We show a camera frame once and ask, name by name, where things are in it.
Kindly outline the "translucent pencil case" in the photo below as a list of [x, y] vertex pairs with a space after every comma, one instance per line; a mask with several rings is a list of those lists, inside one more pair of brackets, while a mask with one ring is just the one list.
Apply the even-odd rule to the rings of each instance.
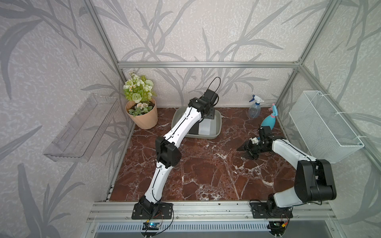
[[199, 135], [210, 135], [211, 134], [211, 119], [203, 119], [198, 126]]

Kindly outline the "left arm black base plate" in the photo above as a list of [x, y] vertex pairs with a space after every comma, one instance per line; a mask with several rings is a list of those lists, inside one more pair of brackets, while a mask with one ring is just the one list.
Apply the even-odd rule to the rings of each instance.
[[149, 202], [145, 197], [134, 205], [132, 219], [133, 220], [149, 220], [163, 219], [170, 220], [173, 218], [173, 204], [166, 202], [153, 203]]

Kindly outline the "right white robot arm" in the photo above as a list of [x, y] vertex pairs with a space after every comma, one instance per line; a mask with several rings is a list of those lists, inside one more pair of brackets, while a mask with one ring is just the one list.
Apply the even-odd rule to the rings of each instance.
[[237, 151], [246, 153], [244, 157], [251, 160], [258, 159], [262, 153], [273, 152], [296, 169], [294, 186], [269, 197], [270, 204], [278, 208], [320, 204], [337, 197], [331, 163], [306, 154], [280, 136], [251, 138]]

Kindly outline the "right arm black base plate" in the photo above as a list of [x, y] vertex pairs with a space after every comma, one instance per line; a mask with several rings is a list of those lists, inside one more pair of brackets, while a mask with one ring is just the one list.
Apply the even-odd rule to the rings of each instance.
[[279, 208], [275, 202], [270, 200], [261, 202], [258, 200], [250, 200], [249, 206], [253, 218], [255, 219], [291, 219], [293, 218], [292, 208]]

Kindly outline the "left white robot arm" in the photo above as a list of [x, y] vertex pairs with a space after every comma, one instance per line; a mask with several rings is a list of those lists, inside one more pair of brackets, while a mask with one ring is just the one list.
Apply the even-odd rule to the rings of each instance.
[[138, 202], [145, 211], [151, 212], [159, 206], [168, 176], [181, 160], [179, 147], [186, 134], [196, 123], [213, 119], [214, 115], [215, 108], [210, 100], [193, 98], [174, 127], [163, 137], [156, 138], [156, 170], [148, 190]]

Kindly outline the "black pencil case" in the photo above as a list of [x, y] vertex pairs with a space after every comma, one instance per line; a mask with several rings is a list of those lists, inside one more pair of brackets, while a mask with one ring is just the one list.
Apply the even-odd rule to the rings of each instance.
[[199, 135], [199, 121], [191, 127], [188, 134]]

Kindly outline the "grey-green plastic storage box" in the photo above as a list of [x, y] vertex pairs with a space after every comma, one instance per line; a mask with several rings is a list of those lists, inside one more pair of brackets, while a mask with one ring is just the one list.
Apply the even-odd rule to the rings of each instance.
[[222, 115], [218, 110], [215, 110], [215, 118], [211, 122], [211, 134], [210, 135], [193, 135], [186, 134], [188, 138], [199, 138], [199, 139], [215, 139], [221, 133], [222, 128]]

